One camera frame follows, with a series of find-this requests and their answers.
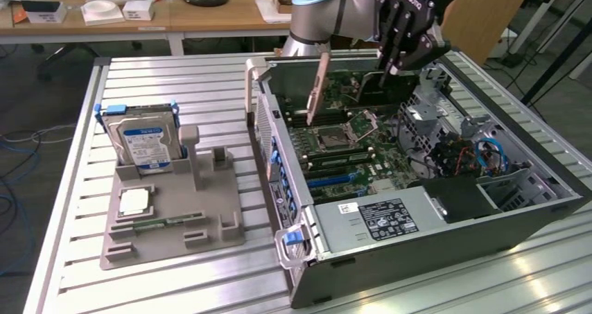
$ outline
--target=blue hard drive label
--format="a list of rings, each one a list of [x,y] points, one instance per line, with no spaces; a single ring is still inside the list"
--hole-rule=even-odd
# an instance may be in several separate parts
[[[123,136],[136,166],[144,170],[156,170],[171,163],[168,146],[162,143],[163,128],[124,130]]]

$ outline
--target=power supply label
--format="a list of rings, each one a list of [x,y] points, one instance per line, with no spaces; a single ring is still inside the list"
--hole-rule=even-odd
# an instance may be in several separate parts
[[[400,198],[360,205],[359,209],[372,239],[376,241],[419,231]]]

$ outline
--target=blue cable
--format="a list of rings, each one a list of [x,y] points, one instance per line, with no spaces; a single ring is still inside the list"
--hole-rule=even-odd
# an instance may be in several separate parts
[[[34,157],[35,157],[35,161],[34,161],[30,169],[23,174],[18,175],[14,179],[11,179],[10,181],[3,181],[3,184],[6,186],[8,186],[10,184],[14,184],[20,179],[23,179],[34,171],[35,167],[38,167],[38,165],[39,165],[39,154],[34,150],[24,150],[24,149],[14,148],[12,146],[8,146],[8,145],[6,145],[3,143],[0,143],[0,146],[3,148],[6,148],[6,149],[14,151],[14,152],[28,153],[28,154],[34,155]],[[27,260],[27,258],[32,254],[32,250],[35,248],[35,237],[34,237],[34,233],[32,233],[30,217],[27,216],[26,208],[20,204],[19,200],[12,195],[11,196],[0,195],[0,198],[6,198],[15,205],[15,209],[19,211],[20,217],[22,217],[23,222],[26,224],[27,234],[30,235],[30,245],[27,246],[26,253],[23,254],[23,256],[4,270],[0,270],[0,276],[2,276],[8,271],[15,269],[15,267],[18,267],[20,264],[23,264],[23,262]]]
[[[484,139],[480,139],[478,143],[475,143],[475,152],[478,154],[478,162],[482,164],[483,167],[488,167],[488,163],[486,163],[486,160],[482,157],[482,153],[479,152],[479,144],[480,143],[491,143],[495,145],[498,151],[500,151],[500,158],[504,166],[504,172],[508,170],[508,157],[506,156],[506,153],[503,153],[503,147],[499,141],[495,139],[491,139],[486,137]]]
[[[30,224],[30,218],[27,217],[27,212],[26,212],[24,206],[20,204],[19,200],[14,200],[14,198],[11,196],[0,195],[0,197],[7,198],[16,205],[15,209],[19,210],[20,217],[22,217],[23,222],[26,224],[27,233],[30,234],[30,246],[27,247],[26,254],[23,254],[23,256],[4,270],[0,270],[0,276],[2,276],[8,271],[15,269],[15,267],[18,267],[20,264],[23,264],[23,262],[27,260],[27,257],[31,255],[34,247],[35,247],[35,237],[34,237],[34,232],[32,232],[32,228],[31,228],[31,224]]]
[[[39,154],[34,151],[34,150],[24,150],[24,149],[18,149],[14,148],[12,146],[7,146],[4,143],[0,143],[0,146],[14,152],[23,152],[23,153],[28,153],[31,155],[34,155],[35,157],[35,161],[30,167],[30,169],[22,174],[18,175],[15,178],[12,178],[11,180],[7,180],[7,184],[14,184],[16,183],[20,179],[23,179],[27,175],[30,175],[30,173],[35,170],[35,168],[39,165]]]

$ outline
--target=metal slatted worktable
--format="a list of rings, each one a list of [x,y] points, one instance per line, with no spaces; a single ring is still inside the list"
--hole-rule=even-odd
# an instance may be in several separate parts
[[[244,62],[271,53],[120,58],[92,70],[27,313],[592,313],[592,206],[507,252],[295,311],[244,123]],[[556,158],[592,185],[591,162],[459,53],[448,58]],[[452,83],[472,115],[479,103]],[[235,154],[246,245],[110,271],[99,268],[116,155],[92,105],[180,104],[199,150]]]

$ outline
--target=circuit board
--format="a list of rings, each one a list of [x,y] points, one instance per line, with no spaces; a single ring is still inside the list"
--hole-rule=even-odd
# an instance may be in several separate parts
[[[368,121],[356,121],[366,119],[366,114],[374,116],[374,111],[376,110],[351,110],[352,121],[342,125],[288,129],[304,177],[308,180],[331,179],[339,174],[352,175],[352,181],[347,183],[312,188],[311,195],[315,202],[344,200],[387,189],[404,189],[419,179],[406,154],[398,144],[390,142],[390,125],[376,119],[376,129],[368,133]],[[367,162],[346,162],[344,165],[323,164],[322,170],[315,171],[310,167],[308,159],[312,155],[323,156],[327,152],[336,156],[327,163],[344,161],[346,159],[340,159],[343,155],[350,158],[358,156],[356,158]]]
[[[311,196],[316,204],[404,189],[419,179],[391,132],[391,120],[410,100],[416,76],[334,71],[327,74],[324,102],[312,126],[303,105],[279,98],[286,124]]]

